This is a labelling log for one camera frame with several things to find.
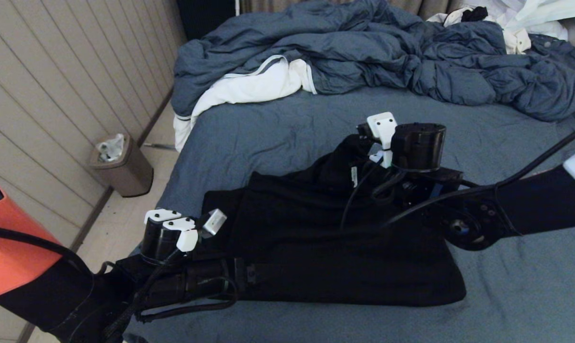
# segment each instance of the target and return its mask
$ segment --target blue bedsheet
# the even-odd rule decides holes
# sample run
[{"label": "blue bedsheet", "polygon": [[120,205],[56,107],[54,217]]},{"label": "blue bedsheet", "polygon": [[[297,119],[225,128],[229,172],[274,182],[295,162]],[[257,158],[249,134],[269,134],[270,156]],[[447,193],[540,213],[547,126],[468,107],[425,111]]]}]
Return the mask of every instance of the blue bedsheet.
[{"label": "blue bedsheet", "polygon": [[575,71],[535,52],[507,55],[498,24],[444,28],[386,0],[356,0],[249,13],[181,46],[176,113],[189,116],[199,96],[224,74],[253,71],[272,55],[307,61],[321,94],[385,86],[453,104],[500,102],[544,121],[575,111]]},{"label": "blue bedsheet", "polygon": [[[447,126],[442,164],[486,184],[520,169],[575,127],[534,120],[511,107],[438,102],[409,91],[363,88],[225,104],[200,118],[159,201],[199,215],[209,190],[235,189],[251,172],[309,166],[368,115]],[[575,152],[575,142],[538,170]],[[575,342],[575,228],[504,239],[483,252],[452,248],[468,295],[433,308],[239,302],[233,308],[132,322],[127,341],[169,342]]]}]

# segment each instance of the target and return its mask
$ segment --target wall panel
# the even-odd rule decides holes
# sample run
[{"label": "wall panel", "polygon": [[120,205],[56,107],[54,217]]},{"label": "wall panel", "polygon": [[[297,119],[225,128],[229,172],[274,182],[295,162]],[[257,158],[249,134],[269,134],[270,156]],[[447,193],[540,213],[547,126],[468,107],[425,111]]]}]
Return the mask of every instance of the wall panel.
[{"label": "wall panel", "polygon": [[[185,40],[175,0],[0,0],[0,187],[64,245],[107,187],[94,144],[142,135]],[[0,342],[23,326],[0,308]]]}]

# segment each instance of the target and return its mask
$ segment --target black cable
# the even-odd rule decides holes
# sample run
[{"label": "black cable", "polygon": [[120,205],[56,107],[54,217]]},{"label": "black cable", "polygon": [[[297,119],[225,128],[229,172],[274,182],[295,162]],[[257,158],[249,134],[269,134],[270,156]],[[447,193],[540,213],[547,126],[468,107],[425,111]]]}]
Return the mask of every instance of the black cable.
[{"label": "black cable", "polygon": [[480,187],[479,184],[474,183],[474,182],[469,182],[468,180],[461,180],[461,184],[464,185],[464,186],[466,186],[466,187],[470,187],[470,188]]},{"label": "black cable", "polygon": [[546,152],[539,155],[538,158],[536,158],[533,162],[529,163],[526,167],[522,168],[518,173],[510,176],[509,178],[503,180],[502,182],[497,182],[498,187],[503,187],[504,185],[513,183],[516,180],[522,178],[523,176],[529,174],[533,169],[535,169],[535,167],[546,161],[553,154],[556,154],[558,150],[564,148],[567,144],[571,143],[572,141],[575,141],[575,131],[573,131],[565,138],[561,139],[558,143],[554,144],[551,148],[546,150]]},{"label": "black cable", "polygon": [[448,198],[459,197],[460,195],[470,195],[470,194],[481,193],[481,192],[485,192],[485,191],[489,191],[489,190],[495,190],[495,189],[498,189],[499,187],[503,187],[505,185],[514,183],[517,180],[519,180],[520,178],[522,178],[523,176],[529,174],[529,172],[531,172],[531,170],[535,169],[535,167],[537,167],[538,165],[540,165],[541,163],[546,161],[550,156],[552,156],[558,150],[562,149],[564,146],[566,146],[567,144],[571,143],[574,140],[575,140],[575,131],[573,131],[570,135],[566,136],[565,138],[561,139],[558,143],[556,143],[554,146],[552,146],[551,148],[546,150],[538,158],[533,160],[533,162],[529,163],[528,165],[526,165],[524,168],[522,168],[520,171],[516,172],[516,174],[513,174],[509,178],[505,178],[505,180],[502,180],[502,181],[497,182],[495,184],[484,185],[484,186],[480,186],[480,187],[463,189],[461,191],[446,193],[446,194],[440,195],[439,197],[431,198],[431,199],[428,199],[424,202],[420,202],[419,204],[416,204],[415,206],[412,206],[411,208],[403,211],[402,213],[399,213],[398,215],[395,215],[394,217],[390,218],[387,222],[385,222],[383,224],[383,227],[389,226],[390,224],[397,222],[398,220],[402,219],[403,217],[406,217],[410,213],[416,212],[416,211],[418,211],[424,207],[427,207],[427,206],[429,206],[435,202],[441,202],[442,200],[446,200]]},{"label": "black cable", "polygon": [[377,187],[375,187],[372,190],[372,195],[371,195],[372,199],[374,199],[377,202],[387,201],[391,197],[381,198],[380,197],[381,193],[386,192],[387,189],[393,188],[394,185],[396,185],[398,182],[402,181],[407,176],[407,174],[408,173],[405,170],[398,169],[397,172],[395,174],[393,174],[389,180],[387,180],[386,182],[383,182],[382,184],[378,185]]},{"label": "black cable", "polygon": [[376,170],[376,168],[379,165],[381,165],[382,162],[383,162],[383,157],[381,157],[373,165],[373,167],[370,170],[368,170],[366,175],[364,175],[364,177],[362,177],[362,179],[359,180],[359,182],[357,183],[357,187],[355,187],[355,189],[351,192],[351,196],[349,197],[349,200],[347,200],[347,204],[345,205],[345,210],[342,211],[342,218],[340,219],[340,226],[339,226],[340,231],[342,231],[345,227],[345,222],[347,221],[347,213],[349,212],[349,208],[351,207],[351,204],[353,203],[353,199],[355,199],[355,194],[357,194],[357,191],[359,191],[359,187],[361,187],[361,185],[364,184],[364,182],[368,178],[368,176],[370,176]]},{"label": "black cable", "polygon": [[171,310],[167,310],[167,311],[163,311],[163,312],[159,312],[159,313],[155,313],[155,314],[141,315],[139,317],[139,320],[142,323],[148,323],[148,322],[154,321],[156,319],[163,319],[163,318],[167,318],[167,317],[172,317],[174,315],[194,313],[194,312],[202,312],[202,311],[224,310],[226,308],[229,308],[230,306],[233,306],[239,300],[239,293],[237,291],[237,285],[235,284],[235,282],[231,278],[227,278],[226,276],[218,276],[216,278],[203,280],[203,282],[201,282],[201,283],[213,282],[213,281],[217,281],[217,280],[224,280],[224,281],[228,282],[230,284],[230,286],[233,288],[233,294],[232,294],[233,297],[229,301],[214,303],[214,304],[183,306],[180,308],[174,308]]},{"label": "black cable", "polygon": [[66,260],[72,262],[73,265],[81,272],[92,275],[92,272],[84,263],[84,261],[80,258],[80,256],[76,255],[75,252],[64,247],[63,245],[47,241],[46,239],[33,236],[31,234],[15,232],[13,230],[6,230],[3,228],[0,228],[0,238],[35,245],[36,247],[40,247],[50,252],[56,252],[57,254],[63,256]]},{"label": "black cable", "polygon": [[104,263],[101,264],[101,268],[99,269],[99,271],[95,274],[97,276],[103,275],[105,274],[106,269],[109,267],[115,268],[116,265],[112,262],[109,261],[105,261]]},{"label": "black cable", "polygon": [[516,233],[518,236],[521,236],[521,237],[524,236],[521,232],[516,230],[516,227],[512,223],[512,220],[507,215],[505,209],[503,209],[503,206],[501,206],[501,202],[499,201],[499,185],[498,185],[498,183],[495,184],[495,188],[493,189],[493,200],[494,200],[495,204],[497,204],[497,210],[501,213],[501,216],[503,218],[505,218],[507,221],[506,222],[507,229],[510,230],[511,232]]},{"label": "black cable", "polygon": [[172,252],[172,254],[170,254],[170,256],[164,259],[158,267],[154,269],[154,272],[152,272],[152,275],[150,275],[148,280],[146,280],[144,286],[142,286],[137,292],[135,292],[135,295],[133,295],[133,301],[131,304],[116,318],[112,324],[106,326],[105,329],[103,329],[102,337],[105,339],[105,341],[109,341],[115,335],[115,332],[118,332],[123,326],[126,326],[129,323],[131,316],[135,314],[135,312],[139,311],[139,307],[141,306],[141,302],[144,299],[144,296],[148,293],[153,283],[156,282],[157,278],[159,278],[161,272],[164,271],[164,269],[167,267],[167,265],[170,264],[175,256],[179,256],[180,254],[183,254],[183,252],[176,249],[174,252]]}]

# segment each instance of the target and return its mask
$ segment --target black cloth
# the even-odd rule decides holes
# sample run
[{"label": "black cloth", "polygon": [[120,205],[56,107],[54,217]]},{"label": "black cloth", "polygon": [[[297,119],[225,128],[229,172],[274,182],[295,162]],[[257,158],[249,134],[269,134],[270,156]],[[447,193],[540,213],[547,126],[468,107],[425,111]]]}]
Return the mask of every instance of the black cloth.
[{"label": "black cloth", "polygon": [[220,208],[229,217],[215,244],[256,267],[257,283],[241,298],[406,306],[464,298],[461,272],[439,232],[414,219],[380,227],[397,212],[370,199],[385,169],[373,170],[339,230],[353,191],[351,167],[361,179],[373,164],[369,149],[351,135],[309,169],[254,173],[247,187],[205,195],[203,212]]},{"label": "black cloth", "polygon": [[478,6],[473,10],[463,11],[461,22],[483,21],[486,17],[488,17],[488,11],[486,10],[486,7]]},{"label": "black cloth", "polygon": [[235,16],[233,0],[177,0],[177,7],[188,40],[201,39]]}]

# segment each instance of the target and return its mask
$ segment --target trash can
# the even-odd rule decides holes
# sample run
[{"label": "trash can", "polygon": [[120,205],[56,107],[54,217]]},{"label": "trash can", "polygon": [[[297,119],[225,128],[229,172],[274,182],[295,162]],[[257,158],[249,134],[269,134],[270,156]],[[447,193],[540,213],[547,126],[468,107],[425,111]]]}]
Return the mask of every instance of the trash can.
[{"label": "trash can", "polygon": [[[99,142],[114,137],[115,135],[104,137]],[[122,154],[119,158],[104,162],[100,158],[99,151],[94,149],[89,159],[89,166],[124,198],[147,194],[152,187],[154,169],[131,136],[124,134],[124,137]]]}]

